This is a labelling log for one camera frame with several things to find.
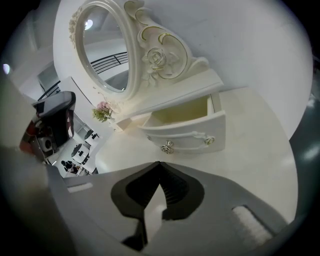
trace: drawer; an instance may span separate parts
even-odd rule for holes
[[[139,128],[168,154],[207,153],[225,148],[226,114],[218,92],[152,112]]]

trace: drawer knob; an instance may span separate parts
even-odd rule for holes
[[[172,148],[174,143],[170,140],[166,141],[166,144],[161,146],[161,150],[167,154],[172,154],[174,152],[174,149]]]

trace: table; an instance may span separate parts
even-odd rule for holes
[[[268,104],[250,88],[220,93],[226,112],[225,149],[203,154],[165,154],[133,123],[115,132],[96,154],[98,173],[162,161],[237,182],[290,223],[298,202],[298,180],[288,138]]]

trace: railing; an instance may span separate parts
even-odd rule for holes
[[[106,70],[128,62],[128,53],[126,51],[103,57],[91,62],[94,71],[100,74]]]
[[[91,62],[91,65],[93,67],[93,70],[97,73],[100,74],[106,70],[112,69],[116,66],[119,66],[121,64],[127,63],[128,62],[128,53],[126,51],[120,52],[117,54],[113,54],[107,57],[103,57],[100,59],[97,59],[95,61]],[[39,99],[40,101],[44,96],[49,97],[53,93],[59,93],[61,90],[59,89],[58,84],[60,81],[55,83],[53,86],[51,86]]]

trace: person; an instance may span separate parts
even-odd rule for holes
[[[63,165],[66,172],[71,172],[73,174],[76,174],[78,172],[78,168],[76,165],[71,161],[61,161],[61,164]]]

